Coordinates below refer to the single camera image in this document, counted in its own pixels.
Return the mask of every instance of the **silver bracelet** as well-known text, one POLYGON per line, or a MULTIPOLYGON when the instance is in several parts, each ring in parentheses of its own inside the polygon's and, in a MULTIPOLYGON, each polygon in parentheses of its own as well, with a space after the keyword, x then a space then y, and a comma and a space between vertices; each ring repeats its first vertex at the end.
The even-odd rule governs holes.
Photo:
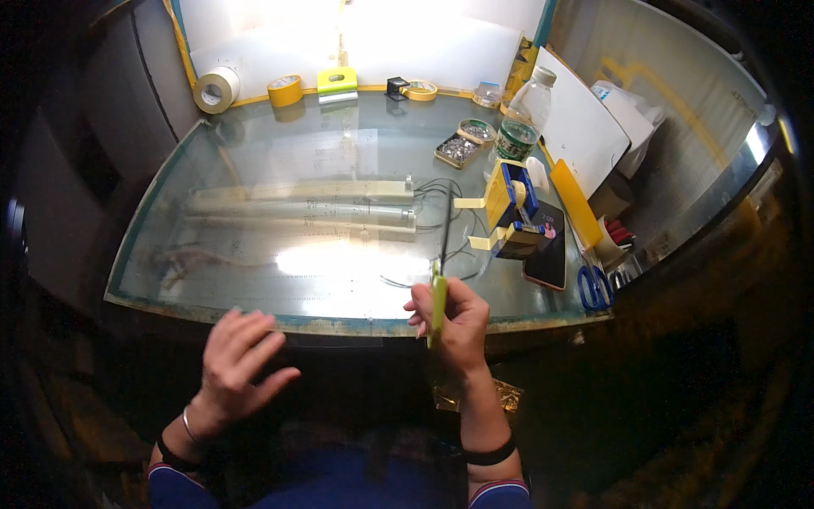
POLYGON ((195 438, 195 435, 193 435, 192 431, 190 431, 190 422, 188 420, 186 420, 186 408, 187 408, 187 406, 184 407, 184 413, 182 414, 182 418, 184 419, 184 428, 186 428, 186 434, 190 436, 192 441, 197 442, 198 439, 195 438))

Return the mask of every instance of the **glass table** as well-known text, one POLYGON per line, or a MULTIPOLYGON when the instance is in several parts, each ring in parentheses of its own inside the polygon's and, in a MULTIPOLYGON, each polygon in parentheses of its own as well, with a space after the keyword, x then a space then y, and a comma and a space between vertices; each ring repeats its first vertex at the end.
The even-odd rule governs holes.
MULTIPOLYGON (((248 104, 200 121, 144 195, 107 283, 105 300, 214 323, 228 309, 276 315, 282 331, 414 336, 409 285, 429 280, 440 255, 446 180, 484 193, 489 150, 463 170, 433 156, 458 122, 498 127, 501 114, 439 95, 395 103, 382 92, 317 104, 309 94, 272 109, 248 104)), ((534 154, 551 168, 537 148, 534 154)), ((538 198, 563 208, 556 191, 538 198)), ((584 263, 566 225, 567 284, 524 280, 522 262, 474 250, 483 211, 453 210, 444 272, 491 306, 489 332, 608 319, 580 303, 584 263)))

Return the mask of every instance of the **water bottle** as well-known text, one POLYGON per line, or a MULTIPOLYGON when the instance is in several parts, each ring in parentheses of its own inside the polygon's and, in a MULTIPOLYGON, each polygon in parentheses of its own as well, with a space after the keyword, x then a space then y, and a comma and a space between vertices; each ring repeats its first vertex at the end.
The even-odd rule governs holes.
POLYGON ((518 90, 506 110, 495 140, 495 155, 525 161, 540 139, 551 111, 551 87, 557 75, 536 66, 532 78, 518 90))

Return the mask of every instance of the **woman's left hand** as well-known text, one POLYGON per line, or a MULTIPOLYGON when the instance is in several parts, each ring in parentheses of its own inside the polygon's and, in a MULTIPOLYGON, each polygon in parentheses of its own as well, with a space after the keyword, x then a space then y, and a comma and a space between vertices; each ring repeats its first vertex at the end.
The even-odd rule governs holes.
POLYGON ((272 315, 260 311, 242 315, 232 309, 212 328, 203 351, 201 389, 187 407, 196 437, 210 437, 249 416, 300 376, 300 370, 286 367, 259 385, 252 383, 286 340, 281 332, 271 332, 273 326, 272 315))

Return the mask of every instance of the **black hair tie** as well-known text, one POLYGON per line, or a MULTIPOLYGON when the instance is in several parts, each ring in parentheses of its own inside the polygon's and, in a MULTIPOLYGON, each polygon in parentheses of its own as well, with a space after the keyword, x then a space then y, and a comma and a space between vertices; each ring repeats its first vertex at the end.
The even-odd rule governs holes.
POLYGON ((180 472, 197 472, 200 468, 199 464, 178 458, 169 449, 167 449, 167 444, 164 443, 164 437, 161 435, 158 436, 158 441, 156 444, 158 445, 158 450, 161 451, 161 455, 164 456, 161 459, 162 463, 167 463, 170 467, 180 472))
POLYGON ((489 465, 497 465, 504 459, 511 456, 517 447, 514 445, 514 435, 509 435, 507 441, 500 449, 494 450, 491 453, 474 453, 470 450, 463 450, 463 457, 470 465, 480 465, 481 467, 488 467, 489 465))

